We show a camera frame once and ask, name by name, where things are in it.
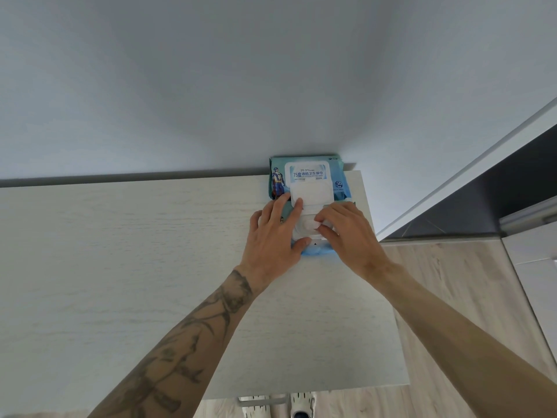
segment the wet wipes package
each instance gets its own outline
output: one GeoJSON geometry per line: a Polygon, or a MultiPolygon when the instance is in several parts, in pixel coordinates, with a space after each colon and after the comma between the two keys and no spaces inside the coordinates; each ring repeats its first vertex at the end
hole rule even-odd
{"type": "Polygon", "coordinates": [[[272,157],[270,159],[269,197],[276,199],[290,192],[290,201],[282,210],[281,220],[288,218],[298,198],[303,199],[303,211],[292,234],[293,241],[310,237],[305,255],[332,252],[332,248],[317,231],[321,223],[315,215],[334,201],[349,201],[350,188],[343,172],[344,163],[338,155],[310,157],[272,157]]]}

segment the person's right hand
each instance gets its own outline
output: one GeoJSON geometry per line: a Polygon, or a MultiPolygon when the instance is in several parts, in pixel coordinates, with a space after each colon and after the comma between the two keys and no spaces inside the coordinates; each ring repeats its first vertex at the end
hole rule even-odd
{"type": "Polygon", "coordinates": [[[377,241],[372,226],[352,202],[326,206],[315,221],[328,220],[335,230],[323,224],[317,229],[352,271],[365,280],[379,278],[393,262],[377,241]]]}

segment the light wood laminate floor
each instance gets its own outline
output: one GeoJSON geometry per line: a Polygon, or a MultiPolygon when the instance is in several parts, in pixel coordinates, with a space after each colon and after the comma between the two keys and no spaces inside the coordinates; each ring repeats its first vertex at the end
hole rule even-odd
{"type": "MultiPolygon", "coordinates": [[[[557,382],[553,356],[500,240],[384,247],[391,259],[407,267],[431,292],[557,382]]],[[[398,315],[397,325],[410,385],[319,392],[316,418],[474,417],[398,315]]],[[[274,407],[273,416],[288,417],[286,408],[274,407]]],[[[196,418],[209,417],[241,418],[242,412],[232,399],[203,401],[196,418]]]]}

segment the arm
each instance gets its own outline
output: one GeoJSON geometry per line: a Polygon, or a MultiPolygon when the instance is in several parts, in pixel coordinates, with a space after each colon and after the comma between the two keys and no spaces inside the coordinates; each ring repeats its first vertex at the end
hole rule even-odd
{"type": "Polygon", "coordinates": [[[193,416],[251,303],[299,261],[309,243],[304,238],[290,247],[302,202],[280,224],[289,197],[284,194],[254,213],[240,265],[142,359],[94,409],[91,418],[193,416]]]}
{"type": "Polygon", "coordinates": [[[345,264],[376,288],[478,418],[555,417],[557,385],[391,262],[361,211],[335,203],[315,218],[345,264]]]}

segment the foot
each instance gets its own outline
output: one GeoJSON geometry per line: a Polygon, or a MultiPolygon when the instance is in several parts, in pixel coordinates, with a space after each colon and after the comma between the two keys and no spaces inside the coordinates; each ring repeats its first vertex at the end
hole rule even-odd
{"type": "MultiPolygon", "coordinates": [[[[263,400],[269,399],[268,396],[243,396],[240,400],[263,400]]],[[[271,407],[265,406],[243,406],[244,418],[271,418],[271,407]]]]}
{"type": "Polygon", "coordinates": [[[292,418],[313,418],[315,396],[313,392],[290,393],[290,416],[292,418]]]}

